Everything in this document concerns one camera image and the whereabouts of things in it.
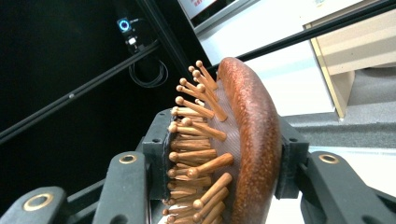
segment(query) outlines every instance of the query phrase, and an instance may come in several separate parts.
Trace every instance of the black panel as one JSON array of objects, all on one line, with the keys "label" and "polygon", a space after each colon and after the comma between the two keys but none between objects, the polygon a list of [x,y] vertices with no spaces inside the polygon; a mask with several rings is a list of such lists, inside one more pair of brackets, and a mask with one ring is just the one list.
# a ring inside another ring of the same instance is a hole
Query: black panel
[{"label": "black panel", "polygon": [[0,131],[128,56],[111,1],[7,0],[1,10]]},{"label": "black panel", "polygon": [[212,64],[207,58],[178,1],[155,0],[155,2],[176,36],[179,45],[185,51],[191,65],[195,66],[195,62],[201,60],[205,67],[211,66]]}]

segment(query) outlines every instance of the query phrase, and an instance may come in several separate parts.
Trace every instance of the white wall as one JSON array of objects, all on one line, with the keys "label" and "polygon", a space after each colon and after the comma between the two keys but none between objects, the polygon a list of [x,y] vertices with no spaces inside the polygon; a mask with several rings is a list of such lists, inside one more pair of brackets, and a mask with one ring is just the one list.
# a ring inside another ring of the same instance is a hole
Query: white wall
[{"label": "white wall", "polygon": [[[224,57],[235,57],[301,32],[305,23],[322,13],[359,2],[345,0],[341,7],[335,7],[334,1],[326,10],[327,2],[319,6],[314,0],[261,0],[198,38],[209,60],[216,64]],[[309,41],[261,56],[247,65],[262,79],[281,116],[334,111]]]}]

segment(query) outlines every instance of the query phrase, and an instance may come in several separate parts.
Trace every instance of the black background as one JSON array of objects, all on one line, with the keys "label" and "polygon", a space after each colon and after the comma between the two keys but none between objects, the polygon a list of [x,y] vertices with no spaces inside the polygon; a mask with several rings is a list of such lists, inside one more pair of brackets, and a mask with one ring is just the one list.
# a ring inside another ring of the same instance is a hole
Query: black background
[{"label": "black background", "polygon": [[[178,2],[157,3],[191,64],[209,66]],[[4,0],[0,10],[0,132],[131,56],[111,0]],[[0,145],[0,214],[32,189],[59,186],[70,195],[88,187],[106,176],[112,157],[137,147],[177,96],[172,59],[164,49],[154,56],[169,70],[160,88],[141,88],[124,70]],[[158,67],[145,71],[143,79]]]}]

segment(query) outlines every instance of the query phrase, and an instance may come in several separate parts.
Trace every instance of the wooden pin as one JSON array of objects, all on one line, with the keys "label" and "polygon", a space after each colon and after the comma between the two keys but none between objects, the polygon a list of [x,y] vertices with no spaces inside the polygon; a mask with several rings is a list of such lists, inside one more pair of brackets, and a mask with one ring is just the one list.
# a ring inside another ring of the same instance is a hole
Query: wooden pin
[{"label": "wooden pin", "polygon": [[220,190],[230,184],[232,180],[233,177],[230,174],[224,173],[200,199],[194,201],[192,206],[195,209],[202,209],[211,198],[213,198]]},{"label": "wooden pin", "polygon": [[[198,70],[195,70],[195,71],[192,73],[192,75],[193,75],[195,78],[198,79],[199,83],[204,84],[205,86],[209,86],[209,85],[207,84],[206,78],[203,77],[203,76],[201,75],[201,73],[200,73]],[[213,99],[215,99],[216,102],[219,101],[219,97],[218,97],[210,88],[207,89],[207,93],[208,93]]]},{"label": "wooden pin", "polygon": [[204,217],[207,216],[207,214],[221,201],[223,201],[227,195],[229,194],[229,191],[227,188],[222,188],[219,193],[217,193],[215,196],[213,196],[212,199],[197,213],[194,214],[192,217],[195,222],[201,222]]},{"label": "wooden pin", "polygon": [[177,169],[189,169],[191,168],[189,165],[183,164],[183,163],[176,163],[176,168]]},{"label": "wooden pin", "polygon": [[199,99],[195,99],[195,103],[200,105],[200,106],[205,106],[205,103],[200,101]]},{"label": "wooden pin", "polygon": [[178,162],[180,160],[191,160],[193,158],[205,158],[205,159],[214,159],[218,155],[216,153],[215,149],[206,149],[206,150],[200,150],[200,151],[192,151],[192,152],[183,152],[183,153],[177,153],[177,152],[171,152],[169,154],[169,160]]},{"label": "wooden pin", "polygon": [[190,96],[192,96],[192,97],[198,98],[198,94],[197,94],[197,93],[195,93],[195,92],[192,91],[192,90],[189,90],[189,89],[185,88],[185,87],[182,86],[182,85],[176,86],[176,90],[177,90],[177,91],[184,92],[184,93],[187,93],[188,95],[190,95]]},{"label": "wooden pin", "polygon": [[182,214],[185,213],[187,211],[190,211],[192,209],[192,207],[180,207],[180,208],[170,208],[170,209],[163,209],[163,216],[168,216],[168,215],[176,215],[176,214]]},{"label": "wooden pin", "polygon": [[192,110],[195,110],[196,112],[202,114],[205,118],[213,119],[213,117],[215,116],[215,112],[213,112],[209,109],[206,109],[200,105],[193,104],[190,101],[184,100],[183,97],[181,97],[181,96],[178,96],[176,98],[175,102],[178,105],[184,105]]},{"label": "wooden pin", "polygon": [[195,70],[194,66],[189,66],[189,71],[192,73]]},{"label": "wooden pin", "polygon": [[167,221],[170,223],[175,223],[178,219],[182,219],[183,217],[192,217],[192,215],[194,214],[193,210],[187,211],[185,213],[181,213],[175,216],[169,216]]},{"label": "wooden pin", "polygon": [[208,187],[212,184],[212,180],[209,176],[200,177],[194,180],[184,181],[184,180],[171,180],[167,184],[169,189],[175,189],[176,187]]},{"label": "wooden pin", "polygon": [[193,223],[192,217],[183,217],[174,222],[174,224],[191,224]]},{"label": "wooden pin", "polygon": [[201,191],[202,187],[198,187],[198,188],[193,188],[193,187],[176,187],[174,189],[172,189],[172,191],[185,191],[185,192],[189,192],[190,194],[194,194],[197,193],[198,191]]},{"label": "wooden pin", "polygon": [[176,139],[179,139],[182,141],[184,141],[184,140],[206,140],[206,139],[209,139],[209,137],[181,133],[181,134],[177,135]]},{"label": "wooden pin", "polygon": [[170,133],[188,133],[188,134],[194,134],[200,136],[208,136],[207,133],[203,133],[199,130],[196,130],[193,127],[178,127],[175,121],[171,122],[171,124],[168,127],[168,131]]},{"label": "wooden pin", "polygon": [[205,217],[202,224],[210,224],[212,223],[216,217],[221,216],[221,213],[225,210],[224,202],[219,202],[216,206],[210,211],[209,214]]},{"label": "wooden pin", "polygon": [[204,67],[204,64],[201,61],[197,61],[196,65],[197,67],[199,67],[199,70],[201,70],[204,77],[206,77],[207,82],[209,84],[209,88],[212,90],[216,90],[218,88],[218,84],[215,82],[215,80],[213,80],[213,77],[210,76],[210,74],[207,72],[206,68]]},{"label": "wooden pin", "polygon": [[191,160],[179,160],[179,162],[189,165],[191,167],[197,167],[209,162],[210,159],[200,159],[200,158],[193,158]]},{"label": "wooden pin", "polygon": [[180,151],[180,150],[196,151],[196,150],[210,149],[210,142],[209,139],[201,139],[201,140],[175,139],[171,142],[170,147],[174,151]]},{"label": "wooden pin", "polygon": [[178,199],[170,198],[170,199],[166,202],[166,204],[172,206],[172,205],[175,205],[175,204],[177,204],[177,203],[192,203],[192,202],[194,202],[197,198],[202,197],[202,195],[203,195],[203,193],[196,193],[196,194],[190,194],[190,195],[187,195],[187,196],[178,198]]},{"label": "wooden pin", "polygon": [[215,158],[212,161],[209,161],[197,167],[189,168],[189,171],[187,172],[187,176],[192,179],[198,178],[198,176],[202,173],[214,172],[216,169],[220,167],[228,166],[232,164],[233,164],[233,155],[231,155],[230,153],[225,153]]},{"label": "wooden pin", "polygon": [[224,112],[221,106],[209,96],[207,88],[202,84],[198,84],[197,89],[200,93],[206,96],[207,102],[209,103],[210,108],[215,112],[216,118],[218,118],[219,121],[226,120],[227,114]]},{"label": "wooden pin", "polygon": [[190,82],[187,81],[186,78],[181,78],[179,81],[180,85],[187,87],[188,89],[190,89],[191,91],[195,92],[195,94],[197,95],[196,98],[199,98],[201,100],[205,100],[205,96],[203,94],[201,94],[200,92],[198,92],[198,89],[192,85]]},{"label": "wooden pin", "polygon": [[203,117],[202,114],[196,112],[195,110],[185,110],[180,109],[181,107],[174,106],[171,110],[172,116],[181,116],[181,117]]},{"label": "wooden pin", "polygon": [[170,169],[167,174],[169,178],[175,178],[178,175],[187,175],[189,169]]},{"label": "wooden pin", "polygon": [[224,142],[227,139],[226,133],[201,123],[192,122],[192,120],[189,118],[184,118],[181,122],[184,126],[186,126],[184,128],[189,128],[191,126],[192,128],[195,128],[195,130],[202,132],[204,135],[216,138],[221,142]]},{"label": "wooden pin", "polygon": [[191,193],[187,192],[187,191],[180,191],[180,190],[172,190],[171,191],[171,198],[182,198],[185,197],[187,195],[191,195]]}]

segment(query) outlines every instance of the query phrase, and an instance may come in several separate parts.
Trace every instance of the white surface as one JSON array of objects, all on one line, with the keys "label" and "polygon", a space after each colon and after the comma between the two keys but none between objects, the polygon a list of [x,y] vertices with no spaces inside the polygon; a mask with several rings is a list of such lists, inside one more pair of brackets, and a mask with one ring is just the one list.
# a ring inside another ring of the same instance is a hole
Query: white surface
[{"label": "white surface", "polygon": [[[396,197],[396,180],[392,172],[396,170],[396,149],[351,148],[351,147],[311,147],[312,151],[329,151],[343,157],[364,183],[374,189]],[[303,224],[299,199],[272,200],[266,224]]]},{"label": "white surface", "polygon": [[[261,0],[198,36],[210,62],[235,57],[303,30],[299,1]],[[333,112],[331,97],[308,41],[262,56],[249,65],[281,116]]]}]

